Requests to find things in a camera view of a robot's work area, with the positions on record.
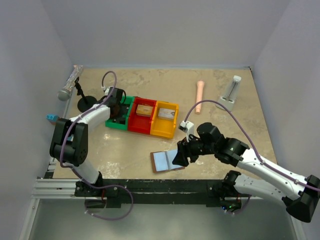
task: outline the pink cylindrical object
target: pink cylindrical object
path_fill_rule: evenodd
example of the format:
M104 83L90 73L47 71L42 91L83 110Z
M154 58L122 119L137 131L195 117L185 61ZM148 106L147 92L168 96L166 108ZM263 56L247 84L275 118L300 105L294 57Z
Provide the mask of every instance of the pink cylindrical object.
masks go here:
M198 81L196 83L196 86L197 86L197 89L196 89L196 100L195 100L195 103L198 103L202 100L202 94L204 92L204 86L205 86L205 82L204 81ZM195 107L195 114L200 114L201 112L201 104L198 104L196 107Z

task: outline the gray wall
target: gray wall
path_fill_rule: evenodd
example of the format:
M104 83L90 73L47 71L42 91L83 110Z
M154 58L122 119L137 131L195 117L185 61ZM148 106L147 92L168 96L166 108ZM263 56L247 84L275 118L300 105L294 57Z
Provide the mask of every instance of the gray wall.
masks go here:
M320 1L292 0L253 67L280 165L320 177ZM320 235L320 206L304 229Z
M251 66L290 0L42 0L74 64Z
M18 239L32 188L48 166L57 91L71 61L40 0L0 7L0 239Z

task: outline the green tray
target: green tray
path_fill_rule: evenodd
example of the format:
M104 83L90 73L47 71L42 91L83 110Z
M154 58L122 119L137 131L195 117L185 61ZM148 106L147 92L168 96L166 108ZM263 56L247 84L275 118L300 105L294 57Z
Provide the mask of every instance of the green tray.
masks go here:
M132 105L134 104L134 101L135 101L134 96L126 96L124 104L121 107L121 111L123 112L123 114L120 116L125 118L125 123L118 123L118 122L115 122L115 121L117 121L117 119L110 118L107 121L105 121L105 126L108 128L112 128L112 129L121 129L121 130L127 131L128 130L128 119L129 119L130 112L132 109Z

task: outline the black stand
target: black stand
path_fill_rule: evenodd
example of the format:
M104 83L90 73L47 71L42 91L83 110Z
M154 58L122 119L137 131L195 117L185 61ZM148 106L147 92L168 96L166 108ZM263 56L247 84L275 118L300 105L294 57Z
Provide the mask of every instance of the black stand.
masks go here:
M75 80L75 88L77 89L77 95L81 95L81 99L78 101L77 107L80 112L84 113L88 109L92 108L94 104L97 103L97 99L93 96L85 96L84 91L82 90L79 84L79 77Z

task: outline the beige surface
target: beige surface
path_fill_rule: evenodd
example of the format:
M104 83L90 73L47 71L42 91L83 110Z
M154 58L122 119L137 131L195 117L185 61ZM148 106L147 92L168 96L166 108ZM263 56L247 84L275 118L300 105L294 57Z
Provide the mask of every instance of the beige surface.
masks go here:
M85 69L80 84L85 94L103 96L101 79L110 69ZM217 100L234 75L242 77L239 94L232 113L242 124L255 143L259 153L276 162L267 131L265 119L251 72L247 69L112 69L118 76L117 87L124 89L128 96L165 101L179 104L177 124L184 120L189 109L195 104L196 83L205 81L203 99ZM106 77L105 85L113 84L113 76ZM77 116L79 96L74 96L68 117ZM212 122L225 137L237 138L248 143L234 120L228 113L212 103L203 103L201 114L195 111L189 121L197 127L204 122ZM183 170L153 173L150 152L167 151L177 148L177 142L185 134L176 128L173 139L138 134L105 127L102 123L89 134L89 153L91 161L104 178L118 179L220 179L234 168L219 162L213 155L200 156L196 163ZM54 178L76 178L69 169L60 166L54 171Z

